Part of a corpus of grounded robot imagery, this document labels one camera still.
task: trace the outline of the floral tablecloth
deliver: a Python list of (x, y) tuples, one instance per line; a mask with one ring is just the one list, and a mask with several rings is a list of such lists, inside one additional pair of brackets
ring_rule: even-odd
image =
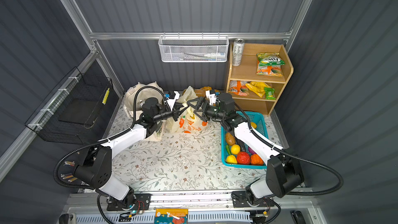
[[(123, 104), (109, 136), (132, 124)], [(269, 139), (280, 145), (271, 118), (264, 118)], [(214, 122), (199, 134), (165, 133), (161, 142), (138, 142), (113, 159), (112, 171), (136, 191), (238, 189), (266, 175), (264, 169), (222, 164), (221, 126)]]

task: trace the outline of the purple toy vegetable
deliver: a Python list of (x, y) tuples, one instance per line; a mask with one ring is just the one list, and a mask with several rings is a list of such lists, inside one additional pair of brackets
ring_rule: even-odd
[(257, 154), (255, 151), (253, 151), (250, 147), (249, 147), (249, 152), (250, 152), (250, 154)]

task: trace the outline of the blue plastic basket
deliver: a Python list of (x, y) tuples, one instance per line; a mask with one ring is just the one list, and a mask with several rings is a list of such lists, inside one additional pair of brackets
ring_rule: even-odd
[[(236, 111), (239, 115), (243, 116), (243, 113), (241, 111)], [(249, 116), (250, 121), (256, 123), (257, 128), (256, 131), (264, 135), (266, 138), (268, 138), (268, 133), (267, 133), (267, 127), (266, 127), (266, 122), (264, 121), (264, 116), (259, 113), (259, 112), (247, 112), (246, 114)], [(228, 167), (235, 167), (235, 168), (243, 168), (243, 169), (266, 169), (267, 167), (265, 165), (259, 166), (259, 165), (242, 165), (242, 164), (229, 164), (225, 162), (226, 157), (228, 157), (228, 153), (226, 152), (225, 146), (227, 143), (225, 142), (225, 130), (223, 127), (221, 127), (221, 158), (222, 158), (222, 163), (225, 166)], [(247, 144), (245, 144), (246, 152), (251, 155), (251, 153), (248, 150)]]

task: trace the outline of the gray corrugated wall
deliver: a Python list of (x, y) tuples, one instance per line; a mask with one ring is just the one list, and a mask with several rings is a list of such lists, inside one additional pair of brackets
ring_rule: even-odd
[[(276, 105), (299, 155), (338, 170), (320, 197), (329, 223), (395, 223), (398, 208), (398, 0), (314, 0)], [(333, 185), (303, 164), (306, 184)]]
[(59, 0), (0, 0), (0, 154), (89, 50)]
[[(0, 0), (0, 154), (23, 123), (89, 53), (59, 0)], [(52, 179), (75, 146), (36, 138), (0, 183), (0, 222), (55, 223), (70, 190)]]
[(285, 32), (301, 0), (76, 0), (93, 32)]
[[(301, 0), (76, 2), (93, 32), (286, 32)], [(225, 63), (164, 63), (155, 40), (99, 40), (99, 44), (125, 90), (137, 82), (154, 81), (164, 90), (225, 87)]]

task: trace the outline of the wooden shelf unit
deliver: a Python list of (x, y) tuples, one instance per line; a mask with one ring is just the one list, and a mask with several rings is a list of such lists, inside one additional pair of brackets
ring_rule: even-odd
[[(243, 49), (242, 60), (239, 66), (232, 66), (232, 47), (230, 44), (230, 51), (228, 54), (229, 72), (227, 78), (226, 92), (229, 89), (231, 80), (248, 81), (248, 82), (265, 82), (275, 89), (276, 100), (266, 100), (266, 97), (259, 97), (252, 91), (249, 91), (248, 96), (239, 96), (231, 93), (235, 102), (242, 107), (243, 110), (260, 112), (262, 114), (270, 115), (275, 107), (276, 102), (281, 96), (286, 84), (293, 74), (293, 66), (287, 55), (286, 49), (280, 44), (255, 44), (246, 43)], [(285, 65), (281, 65), (283, 76), (269, 76), (258, 75), (257, 71), (257, 53), (261, 52), (276, 52), (285, 61)]]

